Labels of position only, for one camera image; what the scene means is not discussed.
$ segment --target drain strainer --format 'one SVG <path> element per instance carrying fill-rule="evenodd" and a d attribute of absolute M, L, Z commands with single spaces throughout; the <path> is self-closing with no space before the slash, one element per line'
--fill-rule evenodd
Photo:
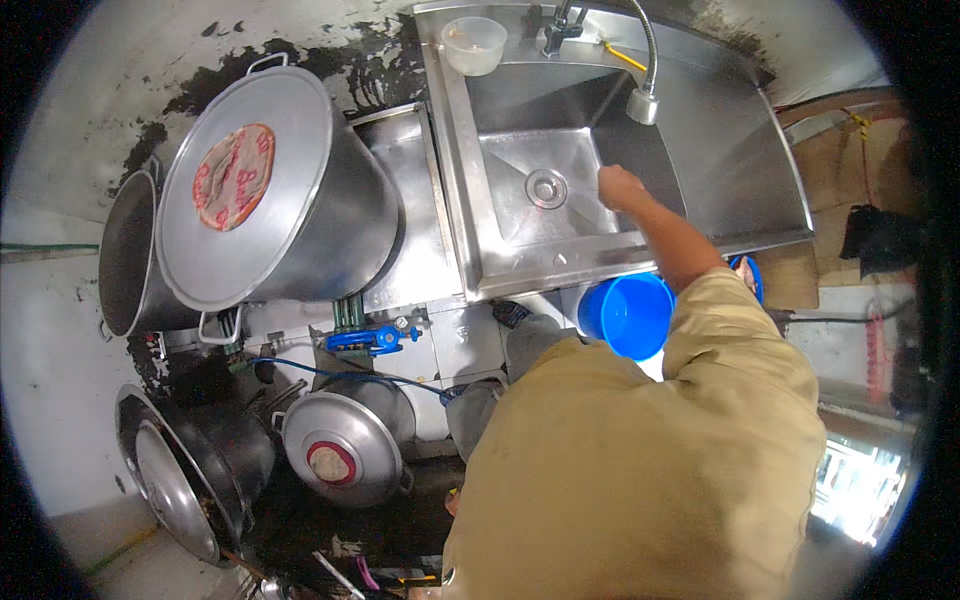
<path fill-rule="evenodd" d="M 527 198 L 540 208 L 557 208 L 566 202 L 566 180 L 553 169 L 538 169 L 527 177 Z"/>

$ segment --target khaki shirt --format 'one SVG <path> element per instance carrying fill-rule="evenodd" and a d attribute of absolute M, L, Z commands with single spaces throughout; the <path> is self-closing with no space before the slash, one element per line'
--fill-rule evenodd
<path fill-rule="evenodd" d="M 568 339 L 510 387 L 470 456 L 444 598 L 787 592 L 826 445 L 809 363 L 718 268 L 680 294 L 663 376 Z"/>

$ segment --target blue hose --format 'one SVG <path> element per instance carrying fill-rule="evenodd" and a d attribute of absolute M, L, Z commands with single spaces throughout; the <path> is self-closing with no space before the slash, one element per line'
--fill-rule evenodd
<path fill-rule="evenodd" d="M 331 379 L 356 379 L 358 381 L 396 381 L 399 383 L 409 383 L 410 385 L 415 385 L 418 388 L 423 388 L 433 392 L 440 397 L 440 402 L 443 406 L 453 398 L 444 393 L 443 390 L 438 390 L 437 388 L 431 388 L 428 385 L 423 385 L 418 381 L 412 379 L 404 379 L 403 377 L 397 377 L 396 375 L 376 375 L 371 373 L 364 372 L 334 372 L 334 371 L 324 371 L 323 369 L 314 369 L 313 367 L 307 367 L 301 363 L 295 363 L 292 360 L 287 360 L 285 358 L 272 358 L 270 356 L 259 356 L 257 358 L 251 359 L 251 364 L 253 363 L 279 363 L 281 365 L 290 365 L 291 367 L 297 367 L 303 369 L 304 371 L 314 372 L 316 374 L 325 375 Z"/>

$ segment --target round cloth patch on lid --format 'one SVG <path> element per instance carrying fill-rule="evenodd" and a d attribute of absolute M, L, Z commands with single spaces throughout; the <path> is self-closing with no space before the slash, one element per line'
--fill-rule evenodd
<path fill-rule="evenodd" d="M 267 191 L 275 148 L 274 132 L 253 123 L 206 153 L 193 178 L 193 205 L 204 225 L 230 231 L 247 220 Z"/>
<path fill-rule="evenodd" d="M 324 483 L 336 486 L 353 481 L 356 463 L 350 453 L 334 442 L 316 442 L 306 453 L 307 465 Z"/>

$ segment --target blue bowl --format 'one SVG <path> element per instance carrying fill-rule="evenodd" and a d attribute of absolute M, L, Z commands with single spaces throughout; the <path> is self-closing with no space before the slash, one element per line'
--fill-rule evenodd
<path fill-rule="evenodd" d="M 754 274 L 754 281 L 756 281 L 756 301 L 763 304 L 763 278 L 760 277 L 760 268 L 750 256 L 735 256 L 733 260 L 730 261 L 730 268 L 736 269 L 736 266 L 740 264 L 740 260 L 746 260 L 747 266 L 750 267 L 750 271 Z"/>
<path fill-rule="evenodd" d="M 609 279 L 587 290 L 577 306 L 584 332 L 636 361 L 663 348 L 677 298 L 659 277 L 639 273 Z"/>

